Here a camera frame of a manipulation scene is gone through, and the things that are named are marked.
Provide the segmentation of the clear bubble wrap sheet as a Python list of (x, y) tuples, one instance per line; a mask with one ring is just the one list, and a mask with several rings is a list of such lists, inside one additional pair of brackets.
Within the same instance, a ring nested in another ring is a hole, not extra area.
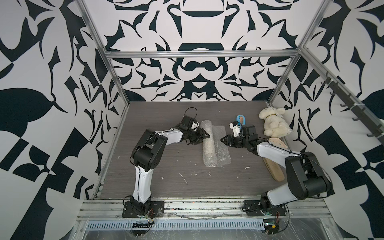
[(209, 120), (202, 121), (200, 126), (210, 135), (209, 138), (203, 140), (205, 166), (216, 168), (231, 164), (229, 148), (221, 142), (221, 138), (227, 135), (225, 127), (213, 126)]

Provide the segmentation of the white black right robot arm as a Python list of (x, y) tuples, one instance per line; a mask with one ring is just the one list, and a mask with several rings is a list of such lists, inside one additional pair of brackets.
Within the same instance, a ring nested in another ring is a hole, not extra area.
[(235, 121), (230, 123), (230, 129), (233, 133), (221, 138), (223, 144), (246, 148), (286, 169), (287, 183), (262, 195), (259, 206), (263, 211), (333, 190), (328, 173), (313, 153), (293, 152), (272, 139), (261, 139), (255, 126), (241, 126)]

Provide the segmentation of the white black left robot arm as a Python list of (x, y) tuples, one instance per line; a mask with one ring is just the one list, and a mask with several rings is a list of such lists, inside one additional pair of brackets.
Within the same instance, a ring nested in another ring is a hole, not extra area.
[(136, 169), (135, 188), (131, 195), (131, 204), (144, 212), (148, 210), (152, 196), (153, 171), (160, 163), (166, 146), (183, 141), (187, 142), (188, 145), (198, 145), (210, 137), (210, 134), (200, 127), (186, 130), (171, 128), (165, 131), (147, 129), (130, 157), (130, 162)]

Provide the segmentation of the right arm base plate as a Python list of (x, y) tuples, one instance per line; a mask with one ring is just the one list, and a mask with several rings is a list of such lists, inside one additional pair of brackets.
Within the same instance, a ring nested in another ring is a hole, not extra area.
[(245, 200), (242, 211), (246, 213), (248, 217), (276, 217), (277, 215), (287, 215), (285, 205), (274, 206), (266, 198), (260, 200)]

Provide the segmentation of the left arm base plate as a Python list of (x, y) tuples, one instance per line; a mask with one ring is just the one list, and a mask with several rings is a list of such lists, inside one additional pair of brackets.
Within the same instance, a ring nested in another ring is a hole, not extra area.
[(122, 218), (157, 217), (164, 213), (164, 201), (147, 201), (144, 204), (137, 201), (125, 202)]

